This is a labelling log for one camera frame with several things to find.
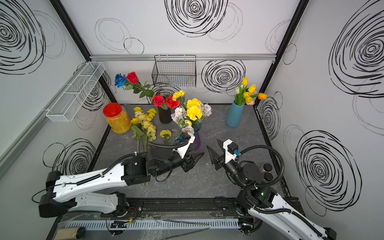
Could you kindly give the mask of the purple glass vase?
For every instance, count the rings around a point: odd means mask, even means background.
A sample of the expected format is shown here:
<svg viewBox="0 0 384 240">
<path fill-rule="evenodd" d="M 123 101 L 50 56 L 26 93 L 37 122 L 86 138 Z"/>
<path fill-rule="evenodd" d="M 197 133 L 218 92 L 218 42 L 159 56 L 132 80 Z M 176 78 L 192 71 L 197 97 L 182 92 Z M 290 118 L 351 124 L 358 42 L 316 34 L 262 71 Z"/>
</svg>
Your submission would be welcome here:
<svg viewBox="0 0 384 240">
<path fill-rule="evenodd" d="M 194 145 L 196 146 L 195 150 L 199 149 L 200 146 L 201 146 L 201 137 L 200 137 L 200 130 L 201 130 L 201 128 L 202 128 L 202 124 L 201 123 L 198 123 L 194 127 L 194 136 L 195 136 Z"/>
</svg>

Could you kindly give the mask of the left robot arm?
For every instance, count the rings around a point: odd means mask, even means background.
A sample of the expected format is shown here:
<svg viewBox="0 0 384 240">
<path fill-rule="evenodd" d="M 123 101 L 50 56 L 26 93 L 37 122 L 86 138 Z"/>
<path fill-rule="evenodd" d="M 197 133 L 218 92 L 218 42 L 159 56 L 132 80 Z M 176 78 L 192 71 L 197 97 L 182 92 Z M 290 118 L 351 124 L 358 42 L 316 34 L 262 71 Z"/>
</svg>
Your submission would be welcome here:
<svg viewBox="0 0 384 240">
<path fill-rule="evenodd" d="M 176 150 L 151 149 L 148 153 L 128 154 L 109 167 L 79 175 L 52 171 L 38 203 L 41 218 L 62 216 L 68 212 L 99 212 L 108 217 L 123 217 L 132 209 L 126 195 L 100 191 L 147 183 L 152 177 L 171 174 L 176 168 L 189 172 L 203 152 L 180 154 Z"/>
</svg>

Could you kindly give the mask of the yellow rose stem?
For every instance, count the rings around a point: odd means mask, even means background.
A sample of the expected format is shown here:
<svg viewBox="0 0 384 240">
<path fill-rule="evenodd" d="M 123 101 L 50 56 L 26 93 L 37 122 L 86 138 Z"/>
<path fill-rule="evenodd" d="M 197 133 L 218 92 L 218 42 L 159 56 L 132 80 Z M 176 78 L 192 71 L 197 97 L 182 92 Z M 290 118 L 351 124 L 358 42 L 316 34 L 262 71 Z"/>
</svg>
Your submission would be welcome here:
<svg viewBox="0 0 384 240">
<path fill-rule="evenodd" d="M 149 142 L 154 141 L 157 137 L 157 128 L 153 124 L 153 119 L 156 116 L 156 111 L 150 109 L 147 114 L 142 111 L 135 112 L 135 118 L 131 120 L 133 138 L 140 139 L 146 137 Z"/>
</svg>

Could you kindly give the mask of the yellow poppy stem large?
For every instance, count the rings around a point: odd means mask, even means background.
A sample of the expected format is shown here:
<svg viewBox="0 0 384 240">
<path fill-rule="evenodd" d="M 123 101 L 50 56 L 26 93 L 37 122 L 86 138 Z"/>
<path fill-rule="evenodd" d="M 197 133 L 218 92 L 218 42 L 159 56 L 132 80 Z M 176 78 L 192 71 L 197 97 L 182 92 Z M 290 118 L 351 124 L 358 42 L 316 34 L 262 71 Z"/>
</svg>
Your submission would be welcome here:
<svg viewBox="0 0 384 240">
<path fill-rule="evenodd" d="M 149 143 L 154 141 L 157 138 L 156 137 L 157 128 L 153 124 L 153 119 L 156 116 L 156 113 L 157 113 L 157 111 L 154 108 L 152 108 L 152 109 L 147 111 L 147 114 L 144 114 L 143 128 L 144 128 L 145 136 L 146 136 L 146 140 L 145 140 L 145 150 L 146 151 L 149 148 Z"/>
</svg>

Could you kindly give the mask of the sunflower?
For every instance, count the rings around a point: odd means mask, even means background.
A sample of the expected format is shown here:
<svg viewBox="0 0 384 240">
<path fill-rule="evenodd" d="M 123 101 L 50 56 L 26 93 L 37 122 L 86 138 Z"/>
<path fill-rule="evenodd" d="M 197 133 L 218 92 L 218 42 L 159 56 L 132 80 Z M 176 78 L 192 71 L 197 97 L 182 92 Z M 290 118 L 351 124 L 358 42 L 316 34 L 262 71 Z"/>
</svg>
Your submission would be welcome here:
<svg viewBox="0 0 384 240">
<path fill-rule="evenodd" d="M 131 129 L 133 131 L 132 138 L 140 139 L 144 135 L 142 123 L 138 118 L 133 118 L 131 120 Z"/>
</svg>

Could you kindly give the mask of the black vase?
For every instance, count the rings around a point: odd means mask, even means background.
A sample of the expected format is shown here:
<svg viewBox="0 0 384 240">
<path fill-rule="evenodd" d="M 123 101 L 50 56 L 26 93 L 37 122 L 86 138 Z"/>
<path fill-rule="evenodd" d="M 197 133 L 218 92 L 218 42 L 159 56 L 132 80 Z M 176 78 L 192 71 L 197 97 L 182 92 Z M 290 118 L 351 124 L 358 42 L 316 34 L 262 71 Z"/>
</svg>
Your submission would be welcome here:
<svg viewBox="0 0 384 240">
<path fill-rule="evenodd" d="M 173 121 L 171 117 L 172 112 L 170 108 L 167 108 L 165 110 L 161 107 L 158 107 L 158 114 L 159 114 L 160 122 L 162 124 L 169 124 Z"/>
</svg>

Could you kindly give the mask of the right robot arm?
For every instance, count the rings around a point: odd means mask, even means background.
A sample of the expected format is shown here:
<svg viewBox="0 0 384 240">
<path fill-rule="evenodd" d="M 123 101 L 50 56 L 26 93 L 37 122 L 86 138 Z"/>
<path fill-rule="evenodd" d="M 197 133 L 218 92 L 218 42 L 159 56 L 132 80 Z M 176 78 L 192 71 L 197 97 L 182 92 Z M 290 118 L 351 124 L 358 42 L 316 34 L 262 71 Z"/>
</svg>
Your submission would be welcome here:
<svg viewBox="0 0 384 240">
<path fill-rule="evenodd" d="M 229 180 L 240 188 L 235 206 L 241 215 L 250 215 L 261 220 L 290 240 L 337 238 L 336 231 L 310 221 L 273 188 L 283 178 L 285 171 L 284 160 L 278 151 L 266 145 L 255 145 L 240 151 L 239 146 L 230 139 L 217 142 L 223 154 L 219 155 L 213 148 L 207 147 L 211 163 L 216 170 L 224 169 Z M 246 161 L 243 165 L 240 161 L 245 153 L 256 149 L 268 150 L 280 162 L 277 177 L 269 182 L 264 181 L 263 173 L 254 162 Z"/>
</svg>

